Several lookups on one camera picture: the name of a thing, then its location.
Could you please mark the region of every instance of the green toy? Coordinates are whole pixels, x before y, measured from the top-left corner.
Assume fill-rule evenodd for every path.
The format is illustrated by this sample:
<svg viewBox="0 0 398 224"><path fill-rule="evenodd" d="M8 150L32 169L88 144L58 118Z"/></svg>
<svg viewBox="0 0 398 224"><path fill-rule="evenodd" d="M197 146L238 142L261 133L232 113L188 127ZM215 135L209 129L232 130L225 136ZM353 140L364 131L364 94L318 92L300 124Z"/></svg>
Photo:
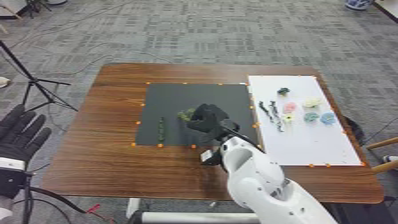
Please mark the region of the green toy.
<svg viewBox="0 0 398 224"><path fill-rule="evenodd" d="M287 88L280 88L277 90L277 94L282 95L282 96L286 96L287 92L289 92L289 89Z"/></svg>

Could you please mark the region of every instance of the tripod stand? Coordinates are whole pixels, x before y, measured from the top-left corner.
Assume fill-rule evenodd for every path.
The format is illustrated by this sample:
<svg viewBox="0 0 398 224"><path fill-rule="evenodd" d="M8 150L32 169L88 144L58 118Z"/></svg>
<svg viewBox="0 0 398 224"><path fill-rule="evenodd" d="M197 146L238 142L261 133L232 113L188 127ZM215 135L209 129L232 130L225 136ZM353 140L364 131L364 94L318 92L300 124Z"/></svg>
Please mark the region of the tripod stand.
<svg viewBox="0 0 398 224"><path fill-rule="evenodd" d="M12 54L12 52L10 52L10 50L8 50L8 48L7 48L7 46L5 46L1 40L0 40L0 47L1 47L1 49L3 49L3 51L5 51L5 53L7 53L7 55L8 55L8 57L10 57L10 59L12 59L12 62L14 62L16 65L17 65L17 68L19 68L21 71L23 71L23 76L28 78L28 86L26 86L26 91L24 91L24 95L23 95L23 105L26 104L28 93L30 93L30 89L32 89L33 86L35 86L35 88L39 89L39 92L42 93L44 98L46 98L46 102L44 102L42 104L39 104L33 108L30 108L26 111L35 110L37 108L44 107L44 106L46 106L48 104L51 104L51 103L56 104L58 106L65 107L67 109L78 111L78 109L71 106L71 104L64 101L64 99L55 95L55 93L53 93L53 92L48 90L48 88L40 85L40 82L53 83L53 84L56 84L56 85L67 85L67 86L69 86L71 84L69 84L69 83L64 83L64 82L56 82L56 81L46 80L46 79L37 79L37 78L32 76L32 74L30 74L30 72L28 72L28 70L26 70L26 68L24 68L24 66L23 66L23 64L21 64L21 62L19 62L19 60L17 60L17 58L16 58L16 56L14 56L14 54Z"/></svg>

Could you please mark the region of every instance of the white sheet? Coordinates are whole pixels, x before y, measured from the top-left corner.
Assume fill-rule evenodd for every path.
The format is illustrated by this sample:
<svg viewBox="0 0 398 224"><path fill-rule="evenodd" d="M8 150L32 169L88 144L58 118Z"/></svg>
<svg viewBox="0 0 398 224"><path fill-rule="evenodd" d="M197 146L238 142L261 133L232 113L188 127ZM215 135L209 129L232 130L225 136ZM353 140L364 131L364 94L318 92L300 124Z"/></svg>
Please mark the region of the white sheet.
<svg viewBox="0 0 398 224"><path fill-rule="evenodd" d="M303 114L316 112L318 115L332 112L326 97L323 95L316 78L312 76L248 76L248 91L252 92L255 104L255 116L259 121L259 132L263 147L271 159L280 165L360 165L355 149L342 133L342 127L335 117L335 123L325 125L316 120L314 123L303 122ZM284 96L277 90L286 87L289 93ZM316 109L303 108L302 103L309 97L319 97L321 105ZM282 116L282 106L295 102L295 120L289 124L282 123L284 132L277 131L275 124L259 109L259 101L270 111L270 100L277 102L279 116Z"/></svg>

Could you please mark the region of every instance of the small object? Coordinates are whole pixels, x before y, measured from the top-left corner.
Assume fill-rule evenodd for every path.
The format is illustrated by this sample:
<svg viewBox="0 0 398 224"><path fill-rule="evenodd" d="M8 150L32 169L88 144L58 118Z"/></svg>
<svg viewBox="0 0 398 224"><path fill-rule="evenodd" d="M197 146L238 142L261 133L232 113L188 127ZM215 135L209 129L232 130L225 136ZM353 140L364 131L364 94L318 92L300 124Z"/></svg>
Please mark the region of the small object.
<svg viewBox="0 0 398 224"><path fill-rule="evenodd" d="M319 104L321 104L321 99L318 97L311 97L303 101L302 106L307 107L307 108L314 108Z"/></svg>
<svg viewBox="0 0 398 224"><path fill-rule="evenodd" d="M280 117L279 117L279 113L277 113L275 101L270 101L270 109L271 109L273 118L277 120L277 130L279 130L279 132L282 132L282 122L280 122Z"/></svg>
<svg viewBox="0 0 398 224"><path fill-rule="evenodd" d="M158 120L158 147L159 147L159 145L163 147L163 143L165 143L165 118L159 117L159 120Z"/></svg>
<svg viewBox="0 0 398 224"><path fill-rule="evenodd" d="M286 123L289 123L293 120L295 120L295 115L293 115L293 114L284 114L284 115L282 115L282 121L284 121Z"/></svg>
<svg viewBox="0 0 398 224"><path fill-rule="evenodd" d="M211 203L209 203L209 208L213 208L216 206L216 201L213 201Z"/></svg>
<svg viewBox="0 0 398 224"><path fill-rule="evenodd" d="M101 205L96 204L96 205L88 208L88 210L87 210L85 212L87 212L87 213L96 212L96 210L99 209L99 207L101 207Z"/></svg>
<svg viewBox="0 0 398 224"><path fill-rule="evenodd" d="M3 88L8 85L8 79L0 77L0 88Z"/></svg>
<svg viewBox="0 0 398 224"><path fill-rule="evenodd" d="M186 111L177 112L177 118L186 122L190 121L190 117L193 116L195 108L190 108Z"/></svg>
<svg viewBox="0 0 398 224"><path fill-rule="evenodd" d="M332 112L323 113L321 117L319 117L319 121L323 124L330 125L332 123L335 123L335 116Z"/></svg>
<svg viewBox="0 0 398 224"><path fill-rule="evenodd" d="M277 94L282 95L282 96L286 96L287 92L289 92L289 89L287 88L280 88L277 90Z"/></svg>
<svg viewBox="0 0 398 224"><path fill-rule="evenodd" d="M295 102L286 103L282 107L282 113L289 114L295 111L295 108L296 108Z"/></svg>
<svg viewBox="0 0 398 224"><path fill-rule="evenodd" d="M318 118L319 118L319 115L314 112L305 113L303 115L305 122L314 122Z"/></svg>
<svg viewBox="0 0 398 224"><path fill-rule="evenodd" d="M263 110L263 112L266 114L266 117L270 118L270 123L273 123L273 118L270 116L270 111L264 109L264 103L263 103L263 101L259 101L257 106L259 106L259 108L261 108L261 110Z"/></svg>

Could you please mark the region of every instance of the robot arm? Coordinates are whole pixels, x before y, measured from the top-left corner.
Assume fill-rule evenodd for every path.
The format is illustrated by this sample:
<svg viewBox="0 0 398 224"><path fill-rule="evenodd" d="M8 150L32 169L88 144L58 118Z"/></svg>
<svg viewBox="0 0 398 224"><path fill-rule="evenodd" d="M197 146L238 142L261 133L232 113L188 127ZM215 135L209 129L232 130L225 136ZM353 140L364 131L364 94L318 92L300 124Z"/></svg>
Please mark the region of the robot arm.
<svg viewBox="0 0 398 224"><path fill-rule="evenodd" d="M279 164L250 143L232 137L220 148L227 191L261 223L335 224L321 204L296 182L284 178Z"/></svg>
<svg viewBox="0 0 398 224"><path fill-rule="evenodd" d="M222 165L227 191L238 205L252 209L264 224L335 224L311 194L284 177L282 169L254 143L241 136L238 125L215 105L202 104L188 127L206 132L204 139L222 142L216 152L202 154L204 165Z"/></svg>

